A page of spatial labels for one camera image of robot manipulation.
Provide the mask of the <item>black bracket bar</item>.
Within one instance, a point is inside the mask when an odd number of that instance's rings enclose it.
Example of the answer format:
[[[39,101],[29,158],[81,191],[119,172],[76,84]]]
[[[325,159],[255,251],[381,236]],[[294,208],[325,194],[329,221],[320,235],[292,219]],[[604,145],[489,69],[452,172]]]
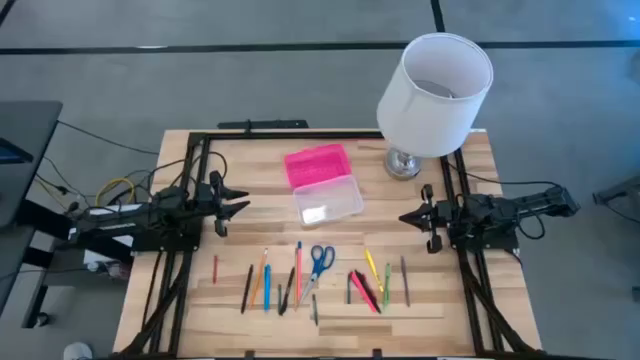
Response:
[[[256,129],[308,129],[309,125],[306,120],[302,119],[258,121],[247,119],[238,122],[220,122],[217,125],[217,128],[221,130],[242,130],[244,132],[252,132]]]

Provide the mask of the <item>black metal table frame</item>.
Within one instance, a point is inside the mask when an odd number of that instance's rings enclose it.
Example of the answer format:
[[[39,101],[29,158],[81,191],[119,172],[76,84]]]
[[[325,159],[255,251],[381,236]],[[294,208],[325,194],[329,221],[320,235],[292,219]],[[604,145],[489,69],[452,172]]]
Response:
[[[186,289],[177,354],[191,357],[235,357],[254,350],[258,357],[489,356],[494,346],[485,314],[478,317],[481,337],[474,340],[459,261],[455,250],[427,252],[427,235],[402,223],[399,217],[416,209],[420,190],[430,184],[436,199],[446,195],[455,176],[444,176],[436,159],[428,160],[409,182],[391,179],[382,161],[385,142],[362,131],[291,131],[244,137],[232,131],[211,135],[210,169],[227,169],[227,186],[249,193],[250,204],[229,223],[229,234],[215,234],[211,220],[203,225]],[[288,154],[326,144],[344,146],[364,200],[357,215],[316,227],[299,220],[284,167]],[[277,313],[277,285],[282,296],[297,242],[302,242],[303,292],[313,268],[311,248],[333,246],[333,265],[319,277],[306,300],[294,306],[294,280],[283,316]],[[271,305],[264,311],[264,272],[254,306],[249,302],[261,256],[268,248],[271,265]],[[382,284],[391,264],[390,303],[383,309],[383,293],[365,259],[373,256]],[[212,283],[214,255],[218,256],[217,284]],[[411,306],[404,299],[400,257],[407,263]],[[253,264],[247,308],[240,307],[249,266]],[[346,304],[347,274],[362,273],[381,313],[374,313],[351,281],[351,304]],[[316,294],[319,325],[312,317]]]

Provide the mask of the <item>pink lid clear pencil box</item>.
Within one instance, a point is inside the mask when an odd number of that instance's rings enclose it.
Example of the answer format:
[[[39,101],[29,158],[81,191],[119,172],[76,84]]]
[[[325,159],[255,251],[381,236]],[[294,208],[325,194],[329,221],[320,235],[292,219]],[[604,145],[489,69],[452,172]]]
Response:
[[[343,145],[322,145],[288,154],[284,165],[303,226],[319,226],[364,210]]]

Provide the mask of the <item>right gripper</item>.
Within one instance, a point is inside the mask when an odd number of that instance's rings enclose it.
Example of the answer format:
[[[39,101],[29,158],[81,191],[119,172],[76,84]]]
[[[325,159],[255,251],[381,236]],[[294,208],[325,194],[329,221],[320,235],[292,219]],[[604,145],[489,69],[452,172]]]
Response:
[[[452,219],[451,205],[448,201],[433,200],[434,192],[430,184],[425,184],[421,190],[422,203],[416,210],[403,214],[399,220],[414,226],[420,231],[429,231],[431,238],[427,241],[427,252],[435,254],[443,249],[442,237],[437,228],[446,228]]]

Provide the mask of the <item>white shade table lamp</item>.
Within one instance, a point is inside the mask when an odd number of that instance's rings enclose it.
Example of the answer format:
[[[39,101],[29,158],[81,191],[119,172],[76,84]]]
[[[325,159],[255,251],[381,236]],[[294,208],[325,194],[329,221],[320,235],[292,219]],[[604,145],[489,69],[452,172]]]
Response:
[[[493,80],[489,56],[467,38],[438,32],[412,40],[376,110],[389,144],[384,160],[389,175],[412,179],[424,159],[459,149]]]

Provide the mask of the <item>dark stand leg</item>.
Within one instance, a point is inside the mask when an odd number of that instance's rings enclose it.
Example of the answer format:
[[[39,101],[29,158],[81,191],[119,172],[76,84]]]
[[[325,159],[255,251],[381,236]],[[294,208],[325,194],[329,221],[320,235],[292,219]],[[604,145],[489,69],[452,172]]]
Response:
[[[631,204],[640,207],[640,175],[592,194],[595,204],[608,205],[610,201],[627,197]]]

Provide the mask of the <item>black desk base frame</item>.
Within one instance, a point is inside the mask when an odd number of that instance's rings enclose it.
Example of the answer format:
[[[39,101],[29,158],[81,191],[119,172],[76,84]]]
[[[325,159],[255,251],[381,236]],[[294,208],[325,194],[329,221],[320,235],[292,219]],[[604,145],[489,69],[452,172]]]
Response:
[[[128,277],[127,272],[131,265],[127,266],[119,262],[94,262],[84,263],[85,253],[82,250],[74,250],[65,247],[68,241],[69,230],[72,221],[61,214],[54,213],[36,203],[25,200],[17,213],[17,224],[30,231],[32,235],[35,231],[53,236],[60,243],[54,250],[44,251],[33,247],[27,247],[22,255],[20,263],[33,265],[36,271],[43,271],[39,278],[36,290],[29,300],[26,313],[23,317],[22,328],[34,328],[35,318],[42,310],[42,305],[47,291],[52,286],[70,287],[76,286],[78,280],[69,278],[63,279],[63,275],[71,275],[78,272],[91,272],[88,265],[95,266],[94,273],[109,275],[115,278],[115,273],[110,273],[111,268],[118,268],[124,272],[124,279]]]

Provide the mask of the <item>blue handled scissors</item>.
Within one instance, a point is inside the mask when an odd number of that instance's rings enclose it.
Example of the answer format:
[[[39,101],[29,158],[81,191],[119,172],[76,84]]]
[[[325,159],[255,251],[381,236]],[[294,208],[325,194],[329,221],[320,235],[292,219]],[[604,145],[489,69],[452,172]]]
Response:
[[[321,246],[314,245],[311,248],[311,258],[313,260],[313,268],[307,285],[305,286],[302,295],[299,299],[299,304],[302,305],[306,300],[307,296],[314,288],[321,274],[329,269],[336,257],[335,248],[333,246]]]

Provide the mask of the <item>white round object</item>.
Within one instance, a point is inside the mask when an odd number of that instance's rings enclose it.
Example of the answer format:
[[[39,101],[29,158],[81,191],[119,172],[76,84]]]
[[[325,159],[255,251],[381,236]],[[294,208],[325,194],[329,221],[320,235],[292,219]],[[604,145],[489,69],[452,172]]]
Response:
[[[74,342],[68,344],[62,353],[62,360],[92,360],[93,351],[84,342]]]

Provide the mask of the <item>black pen with print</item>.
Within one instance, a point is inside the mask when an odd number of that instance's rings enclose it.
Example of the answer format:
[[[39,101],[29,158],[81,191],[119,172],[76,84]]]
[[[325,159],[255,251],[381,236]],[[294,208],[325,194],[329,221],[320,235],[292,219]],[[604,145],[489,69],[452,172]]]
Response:
[[[290,295],[291,288],[292,288],[292,285],[293,285],[294,276],[295,276],[295,268],[292,267],[291,271],[289,273],[289,277],[288,277],[287,284],[286,284],[286,287],[285,287],[284,295],[282,296],[282,303],[281,303],[281,305],[279,307],[279,310],[278,310],[278,314],[280,316],[283,316],[284,313],[286,312],[287,308],[288,308],[288,299],[289,299],[289,295]]]

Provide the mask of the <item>black marker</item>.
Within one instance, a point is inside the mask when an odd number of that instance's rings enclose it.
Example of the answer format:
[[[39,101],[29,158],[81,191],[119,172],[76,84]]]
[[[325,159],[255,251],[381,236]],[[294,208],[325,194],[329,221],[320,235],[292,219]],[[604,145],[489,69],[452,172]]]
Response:
[[[366,277],[357,270],[351,272],[351,280],[355,284],[363,300],[367,303],[373,312],[381,313],[381,309],[377,303],[371,287],[369,286]]]

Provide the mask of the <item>white labelled box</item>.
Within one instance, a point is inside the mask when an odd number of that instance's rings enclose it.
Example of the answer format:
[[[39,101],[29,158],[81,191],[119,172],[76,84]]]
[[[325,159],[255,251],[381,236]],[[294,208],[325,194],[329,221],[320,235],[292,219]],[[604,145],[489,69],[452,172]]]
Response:
[[[82,250],[85,264],[119,262],[130,266],[134,257],[134,223],[126,216],[139,207],[107,205],[84,210],[74,218],[65,247]]]

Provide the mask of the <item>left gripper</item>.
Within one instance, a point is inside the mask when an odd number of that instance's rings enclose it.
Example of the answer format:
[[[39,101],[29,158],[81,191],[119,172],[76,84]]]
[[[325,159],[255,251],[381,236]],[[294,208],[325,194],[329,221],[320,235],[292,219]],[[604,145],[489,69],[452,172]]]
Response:
[[[248,196],[249,193],[241,190],[229,189],[224,185],[223,177],[219,171],[209,174],[209,183],[198,183],[196,186],[196,209],[205,216],[215,217],[215,232],[220,237],[228,235],[225,222],[238,212],[247,207],[250,202],[242,201],[225,204],[227,199],[238,199]]]

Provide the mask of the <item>plain black pen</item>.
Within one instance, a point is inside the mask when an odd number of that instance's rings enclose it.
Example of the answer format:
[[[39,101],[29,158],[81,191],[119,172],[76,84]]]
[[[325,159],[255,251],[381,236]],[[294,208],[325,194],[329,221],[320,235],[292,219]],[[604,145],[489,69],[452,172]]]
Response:
[[[244,292],[243,292],[243,297],[242,297],[242,302],[241,302],[241,307],[240,307],[240,313],[241,314],[244,314],[244,312],[246,311],[246,308],[247,308],[248,296],[249,296],[251,281],[252,281],[252,277],[253,277],[253,270],[254,270],[254,265],[251,264],[249,266],[249,269],[248,269],[248,274],[247,274],[246,282],[245,282],[245,286],[244,286]]]

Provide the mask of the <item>dark tablet screen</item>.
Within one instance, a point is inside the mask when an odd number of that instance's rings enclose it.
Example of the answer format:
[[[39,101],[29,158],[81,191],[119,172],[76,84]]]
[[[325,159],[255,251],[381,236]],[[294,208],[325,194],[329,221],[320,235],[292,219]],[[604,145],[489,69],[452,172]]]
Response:
[[[0,165],[31,163],[33,156],[17,145],[0,137]]]

